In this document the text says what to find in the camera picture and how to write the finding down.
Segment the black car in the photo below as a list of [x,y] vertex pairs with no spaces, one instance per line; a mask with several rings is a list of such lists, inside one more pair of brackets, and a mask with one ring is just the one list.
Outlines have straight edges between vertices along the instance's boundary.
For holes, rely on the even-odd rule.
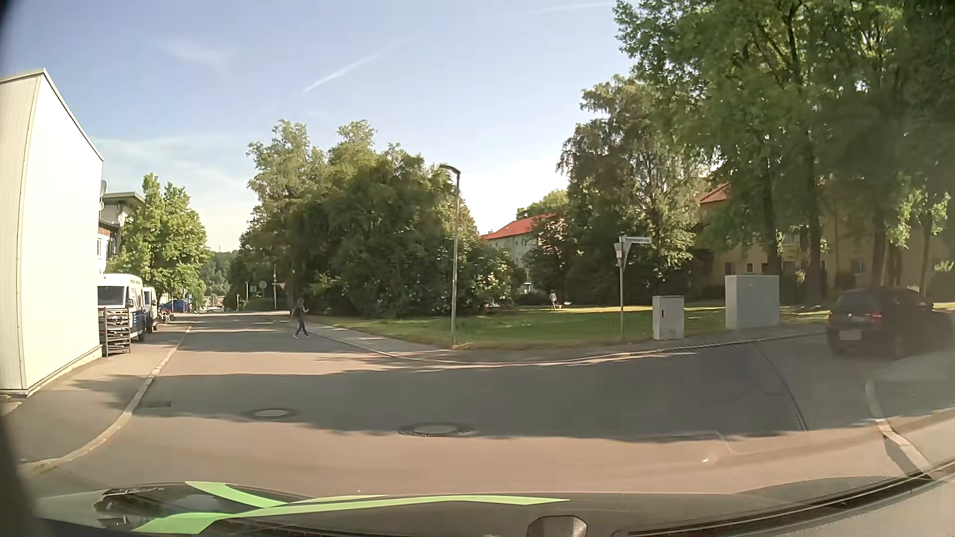
[[948,314],[933,311],[917,291],[876,287],[848,290],[829,313],[826,340],[835,354],[865,348],[895,357],[947,345]]

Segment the street lamp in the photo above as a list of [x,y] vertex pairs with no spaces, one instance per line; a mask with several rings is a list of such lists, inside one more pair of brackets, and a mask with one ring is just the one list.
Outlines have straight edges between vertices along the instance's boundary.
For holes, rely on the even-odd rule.
[[461,170],[449,164],[438,166],[455,174],[455,252],[451,276],[451,348],[455,347],[455,325],[457,317],[457,226],[461,216]]

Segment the red roof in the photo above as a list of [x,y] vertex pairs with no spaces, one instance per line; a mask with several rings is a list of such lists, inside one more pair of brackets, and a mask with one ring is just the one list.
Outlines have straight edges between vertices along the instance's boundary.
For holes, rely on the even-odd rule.
[[701,205],[711,204],[713,202],[725,201],[727,198],[730,197],[729,191],[730,191],[729,183],[720,184],[719,186],[717,186],[710,192],[707,192],[706,194],[704,194],[703,197],[700,198],[700,204]]
[[520,220],[515,220],[514,222],[508,224],[507,226],[498,229],[494,233],[488,233],[487,235],[481,235],[480,238],[485,241],[490,241],[491,239],[503,239],[504,237],[513,237],[514,235],[523,235],[524,233],[530,233],[534,227],[534,222],[550,214],[540,214],[537,216],[532,216],[529,218],[522,218]]

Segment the street sign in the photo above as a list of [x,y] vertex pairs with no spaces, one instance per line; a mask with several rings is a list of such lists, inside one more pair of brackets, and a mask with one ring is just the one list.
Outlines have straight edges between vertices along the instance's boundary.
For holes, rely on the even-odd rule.
[[649,237],[621,237],[620,242],[630,243],[632,245],[649,245],[653,243]]

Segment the lawn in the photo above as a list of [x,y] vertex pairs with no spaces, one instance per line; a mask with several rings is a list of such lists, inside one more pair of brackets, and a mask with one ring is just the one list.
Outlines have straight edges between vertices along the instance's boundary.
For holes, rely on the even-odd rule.
[[[643,341],[653,335],[652,308],[627,306],[624,309],[626,341]],[[780,308],[784,323],[825,321],[828,311],[796,312]],[[450,319],[362,319],[315,315],[320,323],[350,328],[416,343],[446,347],[450,344]],[[620,343],[620,309],[615,307],[520,308],[457,320],[457,347],[469,349],[538,349]],[[725,330],[723,302],[695,302],[686,305],[686,335],[718,333]]]

